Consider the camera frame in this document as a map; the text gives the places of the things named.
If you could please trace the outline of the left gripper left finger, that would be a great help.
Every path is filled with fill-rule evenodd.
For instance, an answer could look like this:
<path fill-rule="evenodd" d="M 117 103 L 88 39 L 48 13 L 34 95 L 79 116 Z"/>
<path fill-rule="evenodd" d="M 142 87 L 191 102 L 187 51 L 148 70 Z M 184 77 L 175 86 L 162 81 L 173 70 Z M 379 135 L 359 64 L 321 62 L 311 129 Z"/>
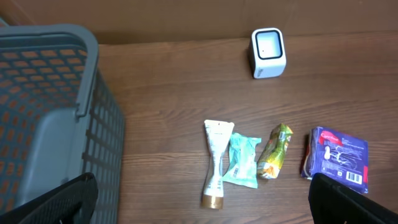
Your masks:
<path fill-rule="evenodd" d="M 94 174 L 86 172 L 1 215 L 1 223 L 89 223 L 98 199 Z"/>

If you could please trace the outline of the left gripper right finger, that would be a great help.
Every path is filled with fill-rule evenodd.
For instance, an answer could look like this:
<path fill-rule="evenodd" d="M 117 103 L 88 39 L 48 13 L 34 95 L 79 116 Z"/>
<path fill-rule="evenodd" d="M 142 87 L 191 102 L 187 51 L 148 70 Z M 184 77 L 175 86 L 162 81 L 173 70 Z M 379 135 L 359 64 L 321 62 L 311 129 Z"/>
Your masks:
<path fill-rule="evenodd" d="M 308 201 L 315 224 L 397 224 L 397 214 L 332 178 L 316 173 Z"/>

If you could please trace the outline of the purple pad package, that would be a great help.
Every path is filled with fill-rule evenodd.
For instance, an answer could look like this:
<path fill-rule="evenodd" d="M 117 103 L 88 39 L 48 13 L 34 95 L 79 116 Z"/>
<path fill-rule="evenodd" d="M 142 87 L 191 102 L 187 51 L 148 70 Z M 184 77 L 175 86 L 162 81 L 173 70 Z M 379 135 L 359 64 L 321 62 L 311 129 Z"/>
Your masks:
<path fill-rule="evenodd" d="M 311 180 L 316 173 L 340 182 L 361 194 L 368 193 L 368 142 L 317 126 L 308 135 L 301 176 Z"/>

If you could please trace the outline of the green yellow snack packet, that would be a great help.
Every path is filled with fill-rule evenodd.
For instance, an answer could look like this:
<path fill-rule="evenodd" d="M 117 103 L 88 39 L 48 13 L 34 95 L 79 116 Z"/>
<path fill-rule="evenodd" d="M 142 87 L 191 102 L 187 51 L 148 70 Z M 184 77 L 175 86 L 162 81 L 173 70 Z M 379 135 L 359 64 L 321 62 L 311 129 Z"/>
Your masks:
<path fill-rule="evenodd" d="M 281 123 L 275 127 L 257 161 L 257 176 L 262 179 L 276 179 L 284 163 L 284 158 L 293 131 Z"/>

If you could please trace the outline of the teal snack packet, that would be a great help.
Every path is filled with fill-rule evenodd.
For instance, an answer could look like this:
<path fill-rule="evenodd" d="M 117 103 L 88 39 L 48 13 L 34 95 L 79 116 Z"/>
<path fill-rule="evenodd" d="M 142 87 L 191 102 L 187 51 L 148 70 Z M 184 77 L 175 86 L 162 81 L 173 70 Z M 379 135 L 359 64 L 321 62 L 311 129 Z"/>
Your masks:
<path fill-rule="evenodd" d="M 256 146 L 261 138 L 233 133 L 229 140 L 229 167 L 223 176 L 224 182 L 258 188 L 256 169 Z"/>

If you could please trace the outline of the white tube with gold cap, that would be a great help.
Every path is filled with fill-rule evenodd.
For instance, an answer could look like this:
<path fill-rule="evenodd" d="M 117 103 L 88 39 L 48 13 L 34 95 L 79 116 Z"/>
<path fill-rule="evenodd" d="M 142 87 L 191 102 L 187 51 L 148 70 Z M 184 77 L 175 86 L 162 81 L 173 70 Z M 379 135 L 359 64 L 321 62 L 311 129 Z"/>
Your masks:
<path fill-rule="evenodd" d="M 224 200 L 223 156 L 228 147 L 234 123 L 206 119 L 204 127 L 210 153 L 210 163 L 201 205 L 206 208 L 220 210 L 223 208 Z"/>

